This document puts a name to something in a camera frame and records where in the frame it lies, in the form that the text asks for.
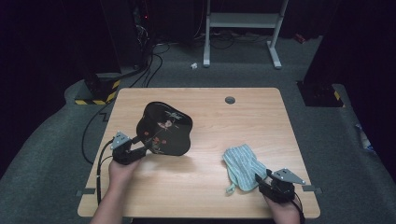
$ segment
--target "gray carpet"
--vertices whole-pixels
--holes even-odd
[[[296,81],[304,78],[319,42],[313,39],[301,45],[279,39],[281,70],[274,69],[264,42],[212,48],[210,68],[202,67],[202,46],[171,45],[168,51],[160,46],[155,52],[163,65],[149,86],[279,88],[311,182],[322,189],[317,194],[321,215],[306,223],[396,223],[395,184],[380,159],[362,149],[354,127],[359,121],[344,87],[334,85],[346,107],[304,105]],[[192,63],[198,63],[198,68],[192,70]],[[151,74],[159,64],[154,57]],[[120,87],[129,87],[137,78],[123,79]],[[84,189],[91,170],[81,154],[81,138],[101,106],[74,104],[81,84],[65,92],[66,105],[32,133],[1,179],[1,224],[89,222],[77,212],[80,198],[76,194]],[[134,86],[140,88],[141,80]],[[111,108],[104,110],[107,117]],[[85,135],[84,148],[91,160],[106,128],[103,118],[97,116]]]

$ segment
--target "towel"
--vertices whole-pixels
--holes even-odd
[[[233,182],[226,189],[228,194],[232,194],[236,187],[239,187],[242,191],[255,189],[259,185],[255,174],[262,179],[267,177],[265,165],[257,161],[256,155],[246,144],[226,149],[223,159],[227,164],[228,176]]]

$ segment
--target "human hand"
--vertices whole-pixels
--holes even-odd
[[[300,214],[292,203],[275,203],[265,195],[264,199],[271,208],[276,224],[300,224]]]
[[[136,169],[137,165],[141,160],[134,161],[128,165],[122,165],[117,163],[116,161],[112,161],[108,165],[108,173],[110,179],[110,188],[115,188],[118,190],[124,190],[128,186],[129,182],[131,182],[132,174],[134,173],[134,169]]]

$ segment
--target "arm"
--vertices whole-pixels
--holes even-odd
[[[264,199],[271,208],[276,224],[300,224],[300,214],[292,203],[274,203],[266,196],[264,196]]]
[[[103,200],[97,208],[91,224],[121,223],[125,205],[125,192],[131,182],[134,169],[140,161],[122,165],[112,161],[108,166],[110,183]]]

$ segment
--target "table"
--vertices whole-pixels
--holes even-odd
[[[210,66],[210,28],[211,27],[240,27],[240,28],[270,28],[274,29],[272,39],[267,41],[275,69],[281,69],[279,57],[275,49],[280,27],[285,17],[289,0],[282,0],[279,13],[212,13],[210,0],[207,0],[204,67]]]
[[[235,99],[233,104],[226,103],[229,96]],[[277,171],[287,167],[310,184],[282,97],[274,88],[122,89],[100,149],[117,131],[135,137],[136,124],[146,104],[153,101],[167,103],[192,118],[191,149],[181,157],[148,152],[128,189],[126,217],[271,217],[258,189],[238,189],[231,196],[225,193],[231,182],[222,155],[228,147],[243,144],[248,144],[267,168]],[[100,150],[86,189],[95,189],[99,154]],[[108,163],[102,168],[102,195],[108,186]],[[318,217],[315,193],[303,191],[301,185],[295,188],[305,216]],[[96,208],[96,195],[83,194],[79,215],[91,217]]]

